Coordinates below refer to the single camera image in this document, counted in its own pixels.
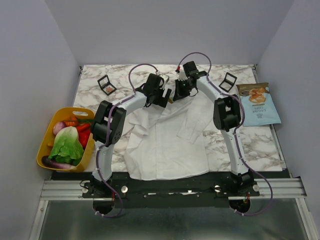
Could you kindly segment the white button shirt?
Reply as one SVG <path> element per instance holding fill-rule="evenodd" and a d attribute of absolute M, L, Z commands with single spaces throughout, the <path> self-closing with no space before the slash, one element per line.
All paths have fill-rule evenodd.
<path fill-rule="evenodd" d="M 176 180 L 207 173 L 203 131 L 213 117 L 213 103 L 202 92 L 167 104 L 130 113 L 131 131 L 124 153 L 132 179 Z"/>

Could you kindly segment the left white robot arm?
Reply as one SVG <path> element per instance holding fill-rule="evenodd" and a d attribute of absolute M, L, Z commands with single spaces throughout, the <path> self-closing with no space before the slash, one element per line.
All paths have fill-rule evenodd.
<path fill-rule="evenodd" d="M 93 191 L 99 197 L 107 197 L 110 191 L 115 191 L 107 181 L 112 176 L 114 147 L 122 136 L 127 115 L 150 105 L 165 108 L 171 94 L 170 89 L 165 90 L 166 83 L 162 74 L 151 73 L 131 95 L 114 102 L 103 100 L 99 104 L 91 124 L 96 148 L 96 167 L 92 175 L 98 180 Z"/>

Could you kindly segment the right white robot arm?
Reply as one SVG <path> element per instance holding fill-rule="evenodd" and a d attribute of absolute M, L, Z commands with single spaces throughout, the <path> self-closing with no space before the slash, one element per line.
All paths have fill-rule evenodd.
<path fill-rule="evenodd" d="M 213 123 L 220 130 L 227 146 L 230 159 L 230 191 L 241 196 L 254 185 L 253 171 L 248 167 L 238 129 L 243 124 L 241 110 L 243 109 L 239 98 L 228 94 L 214 85 L 209 73 L 199 71 L 194 61 L 189 61 L 177 67 L 176 72 L 184 72 L 186 79 L 175 81 L 173 100 L 177 101 L 191 95 L 193 89 L 204 93 L 214 104 Z"/>

